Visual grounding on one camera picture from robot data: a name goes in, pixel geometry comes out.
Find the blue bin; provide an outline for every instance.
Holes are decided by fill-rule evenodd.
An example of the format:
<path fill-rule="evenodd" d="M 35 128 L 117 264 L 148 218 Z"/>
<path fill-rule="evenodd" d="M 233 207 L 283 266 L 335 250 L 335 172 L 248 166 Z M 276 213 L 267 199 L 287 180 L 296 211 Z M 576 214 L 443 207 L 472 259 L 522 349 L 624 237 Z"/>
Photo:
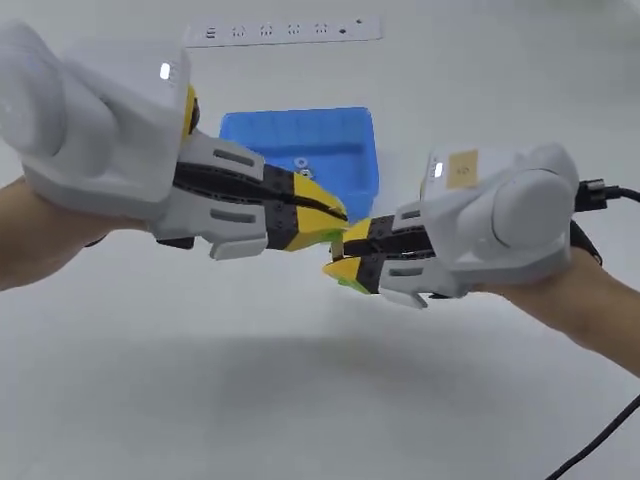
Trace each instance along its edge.
<path fill-rule="evenodd" d="M 220 138 L 263 155 L 270 165 L 305 170 L 342 200 L 350 222 L 369 216 L 379 179 L 373 122 L 366 108 L 228 113 Z"/>

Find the white floor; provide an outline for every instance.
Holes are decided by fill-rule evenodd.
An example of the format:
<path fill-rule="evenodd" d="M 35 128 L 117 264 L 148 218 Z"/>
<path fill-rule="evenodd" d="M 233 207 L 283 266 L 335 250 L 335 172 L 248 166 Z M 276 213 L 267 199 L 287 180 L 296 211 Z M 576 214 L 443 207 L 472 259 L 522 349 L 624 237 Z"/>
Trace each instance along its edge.
<path fill-rule="evenodd" d="M 383 15 L 380 42 L 193 61 L 210 132 L 227 111 L 370 107 L 386 213 L 451 142 L 558 140 L 584 178 L 639 188 L 640 20 L 605 3 L 28 0 L 1 15 L 56 49 L 116 31 L 179 38 L 200 14 Z M 2 155 L 9 181 L 18 166 Z M 638 218 L 623 202 L 579 218 L 636 287 Z M 640 390 L 497 299 L 413 312 L 322 277 L 324 248 L 215 264 L 199 247 L 114 235 L 0 297 L 1 478 L 537 480 Z M 634 418 L 566 478 L 637 478 L 639 441 Z"/>

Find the electrical outlet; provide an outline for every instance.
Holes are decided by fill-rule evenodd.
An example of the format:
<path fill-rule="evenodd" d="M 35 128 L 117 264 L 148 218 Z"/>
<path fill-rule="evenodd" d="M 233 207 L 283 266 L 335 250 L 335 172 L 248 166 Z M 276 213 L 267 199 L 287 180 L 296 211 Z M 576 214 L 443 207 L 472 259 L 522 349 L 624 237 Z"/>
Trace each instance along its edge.
<path fill-rule="evenodd" d="M 285 43 L 324 43 L 379 40 L 380 17 L 340 20 L 279 20 L 225 22 L 198 20 L 187 28 L 184 45 L 191 48 Z"/>
<path fill-rule="evenodd" d="M 245 38 L 247 36 L 247 27 L 244 25 L 231 27 L 231 36 L 233 38 Z"/>
<path fill-rule="evenodd" d="M 300 35 L 302 32 L 302 26 L 299 23 L 290 23 L 287 26 L 287 33 L 290 36 Z"/>
<path fill-rule="evenodd" d="M 265 23 L 260 25 L 260 37 L 271 38 L 273 36 L 273 25 Z"/>
<path fill-rule="evenodd" d="M 326 35 L 327 33 L 329 33 L 329 25 L 327 25 L 326 23 L 316 23 L 313 28 L 316 32 L 316 35 Z"/>

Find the cable connector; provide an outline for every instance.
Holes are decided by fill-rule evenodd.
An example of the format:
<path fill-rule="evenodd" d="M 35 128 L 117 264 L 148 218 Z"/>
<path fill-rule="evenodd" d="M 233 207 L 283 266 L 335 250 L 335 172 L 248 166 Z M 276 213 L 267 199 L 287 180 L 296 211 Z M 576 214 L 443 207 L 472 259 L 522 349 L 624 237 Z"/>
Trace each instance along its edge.
<path fill-rule="evenodd" d="M 618 185 L 607 186 L 604 180 L 583 180 L 576 193 L 574 211 L 592 212 L 594 210 L 604 210 L 607 208 L 609 200 L 628 198 L 640 202 L 640 192 L 629 188 L 621 188 Z"/>
<path fill-rule="evenodd" d="M 599 178 L 597 180 L 583 180 L 576 193 L 575 212 L 592 212 L 604 210 L 608 207 L 607 184 Z"/>

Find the black cable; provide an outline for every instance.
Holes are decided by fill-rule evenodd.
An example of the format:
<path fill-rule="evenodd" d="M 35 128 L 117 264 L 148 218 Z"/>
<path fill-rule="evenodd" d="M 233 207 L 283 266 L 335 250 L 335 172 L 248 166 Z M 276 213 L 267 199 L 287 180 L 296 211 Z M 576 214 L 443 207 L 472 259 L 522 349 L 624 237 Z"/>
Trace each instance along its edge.
<path fill-rule="evenodd" d="M 631 190 L 630 188 L 615 188 L 615 194 L 617 197 L 613 198 L 628 198 L 629 200 L 634 200 L 636 202 L 640 202 L 640 192 L 636 192 L 635 190 Z"/>
<path fill-rule="evenodd" d="M 627 407 L 618 414 L 618 416 L 606 426 L 606 428 L 594 438 L 589 445 L 580 450 L 577 454 L 567 460 L 560 468 L 549 475 L 546 480 L 558 480 L 562 475 L 567 473 L 569 469 L 580 463 L 587 458 L 593 451 L 598 448 L 602 443 L 615 432 L 624 421 L 633 414 L 640 407 L 640 395 L 638 395 Z"/>

